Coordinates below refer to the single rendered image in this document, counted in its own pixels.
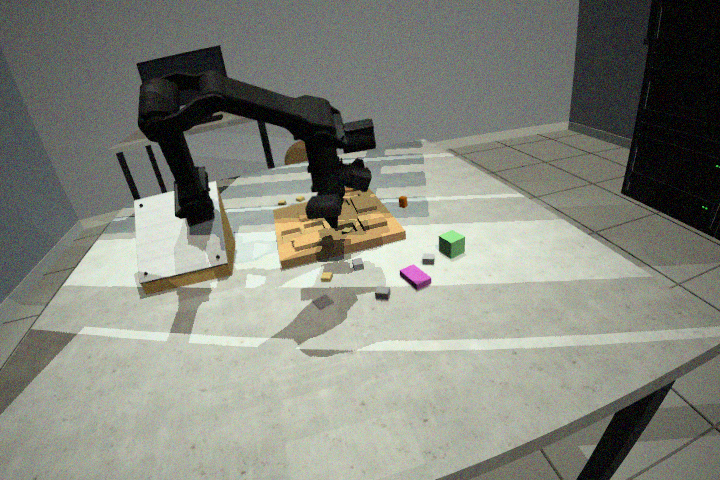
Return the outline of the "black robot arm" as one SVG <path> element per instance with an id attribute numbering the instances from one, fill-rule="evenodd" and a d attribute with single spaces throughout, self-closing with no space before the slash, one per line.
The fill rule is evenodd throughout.
<path id="1" fill-rule="evenodd" d="M 180 109 L 180 91 L 199 91 L 199 97 Z M 286 128 L 305 143 L 308 160 L 322 162 L 337 156 L 336 148 L 351 153 L 376 148 L 372 118 L 342 124 L 341 112 L 320 97 L 284 96 L 225 77 L 218 70 L 198 74 L 172 72 L 140 85 L 138 126 L 158 142 L 175 178 L 175 216 L 194 226 L 214 219 L 208 173 L 196 167 L 183 131 L 206 115 L 228 112 Z M 338 169 L 338 191 L 345 186 L 367 192 L 372 175 L 362 159 Z M 345 185 L 345 186 L 344 186 Z"/>

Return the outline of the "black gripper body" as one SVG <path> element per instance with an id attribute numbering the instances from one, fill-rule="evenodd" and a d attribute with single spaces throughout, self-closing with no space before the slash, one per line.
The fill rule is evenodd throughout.
<path id="1" fill-rule="evenodd" d="M 309 161 L 309 160 L 308 160 Z M 311 196 L 305 211 L 308 219 L 337 217 L 341 215 L 342 203 L 338 191 L 339 157 L 322 161 L 309 161 L 308 173 L 312 176 Z"/>

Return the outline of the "purple rectangular block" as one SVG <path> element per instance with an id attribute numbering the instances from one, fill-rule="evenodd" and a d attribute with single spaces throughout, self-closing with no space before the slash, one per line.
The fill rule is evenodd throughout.
<path id="1" fill-rule="evenodd" d="M 400 277 L 414 287 L 416 291 L 431 284 L 431 278 L 414 264 L 400 270 Z"/>

